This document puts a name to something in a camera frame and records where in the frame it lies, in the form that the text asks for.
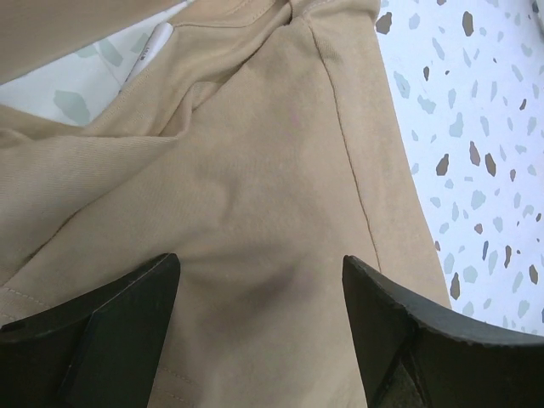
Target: stitched hem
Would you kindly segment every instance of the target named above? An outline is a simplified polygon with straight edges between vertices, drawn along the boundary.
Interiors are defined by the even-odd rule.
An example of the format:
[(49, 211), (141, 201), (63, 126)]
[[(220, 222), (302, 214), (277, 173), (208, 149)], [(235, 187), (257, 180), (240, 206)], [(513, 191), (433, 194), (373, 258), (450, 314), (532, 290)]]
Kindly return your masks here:
[[(307, 13), (309, 11), (311, 11), (312, 9), (315, 9), (316, 7), (321, 6), (323, 4), (330, 3), (331, 1), (333, 1), (333, 0), (323, 0), (322, 2), (312, 4), (309, 8), (307, 8), (303, 12), (303, 17), (306, 17)], [(338, 124), (340, 126), (340, 132), (342, 133), (343, 144), (344, 144), (344, 148), (346, 150), (346, 156), (348, 157), (349, 167), (351, 168), (351, 173), (352, 173), (352, 175), (354, 177), (354, 184), (355, 184), (355, 189), (357, 190), (357, 196), (359, 197), (360, 208), (361, 208), (361, 210), (363, 212), (363, 215), (365, 216), (366, 225), (368, 226), (368, 234), (371, 237), (372, 247), (374, 248), (374, 254), (376, 255), (378, 270), (380, 272), (382, 272), (382, 263), (380, 262), (380, 256), (379, 256), (379, 254), (377, 252), (376, 241), (374, 239), (374, 235), (372, 234), (371, 222), (370, 222), (370, 219), (368, 218), (368, 215), (367, 215), (366, 210), (365, 210), (365, 205), (363, 204), (363, 200), (361, 198), (359, 181), (357, 180), (357, 175), (355, 174), (352, 157), (349, 154), (348, 142), (346, 140), (346, 135), (345, 135), (345, 132), (344, 132), (344, 129), (343, 129), (342, 116), (340, 114), (340, 110), (338, 109), (337, 91), (336, 91), (336, 89), (334, 87), (334, 83), (333, 83), (333, 80), (332, 80), (332, 75), (331, 75), (331, 72), (329, 71), (329, 68), (327, 67), (325, 59), (323, 58), (323, 54), (321, 53), (320, 46), (318, 45), (317, 40), (315, 38), (315, 32), (314, 32), (314, 28), (312, 27), (311, 21), (307, 20), (306, 18), (301, 18), (301, 20), (308, 27), (308, 29), (310, 31), (310, 34), (312, 35), (312, 39), (314, 40), (314, 45), (315, 45), (315, 49), (317, 50), (317, 54), (320, 56), (321, 63), (323, 64), (323, 67), (325, 68), (326, 74), (329, 77), (329, 83), (331, 84), (332, 94), (334, 95), (334, 105), (337, 108)]]

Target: speckled surface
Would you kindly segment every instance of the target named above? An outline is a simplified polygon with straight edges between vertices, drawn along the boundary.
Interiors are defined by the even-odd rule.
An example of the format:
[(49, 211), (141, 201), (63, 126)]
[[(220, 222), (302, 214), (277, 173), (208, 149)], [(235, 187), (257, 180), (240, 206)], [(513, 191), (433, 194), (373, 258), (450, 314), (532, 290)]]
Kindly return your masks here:
[(382, 0), (377, 32), (454, 310), (544, 335), (544, 40), (530, 0)]

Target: white floor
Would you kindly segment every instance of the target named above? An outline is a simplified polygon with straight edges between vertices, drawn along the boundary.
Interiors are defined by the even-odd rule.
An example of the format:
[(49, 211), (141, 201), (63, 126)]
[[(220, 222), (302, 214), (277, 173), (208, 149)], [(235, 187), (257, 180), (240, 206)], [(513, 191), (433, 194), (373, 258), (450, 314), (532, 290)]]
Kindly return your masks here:
[(454, 309), (544, 335), (544, 42), (531, 3), (382, 0), (377, 31)]

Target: beige fabric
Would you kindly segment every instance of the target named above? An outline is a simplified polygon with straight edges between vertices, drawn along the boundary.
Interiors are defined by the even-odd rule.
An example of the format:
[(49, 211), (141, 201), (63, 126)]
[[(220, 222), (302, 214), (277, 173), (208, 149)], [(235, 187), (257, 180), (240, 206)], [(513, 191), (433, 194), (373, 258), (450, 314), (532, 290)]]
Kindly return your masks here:
[(176, 252), (149, 407), (365, 406), (343, 255), (448, 303), (373, 31), (379, 2), (205, 1), (82, 131), (38, 136), (25, 116), (23, 135), (0, 116), (0, 319)]
[(2, 0), (0, 84), (179, 3), (179, 0)]

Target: clothing tag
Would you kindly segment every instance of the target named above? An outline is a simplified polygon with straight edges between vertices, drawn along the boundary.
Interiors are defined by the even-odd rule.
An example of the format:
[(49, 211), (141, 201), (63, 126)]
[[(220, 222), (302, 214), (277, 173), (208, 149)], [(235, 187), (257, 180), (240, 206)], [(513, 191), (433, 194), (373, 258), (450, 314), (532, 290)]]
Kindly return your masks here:
[(133, 69), (128, 74), (127, 80), (123, 83), (121, 91), (159, 54), (159, 51), (167, 43), (172, 33), (173, 27), (170, 23), (161, 23), (155, 27), (155, 30), (151, 33), (151, 37), (145, 43), (142, 53), (136, 60), (136, 64), (134, 64)]

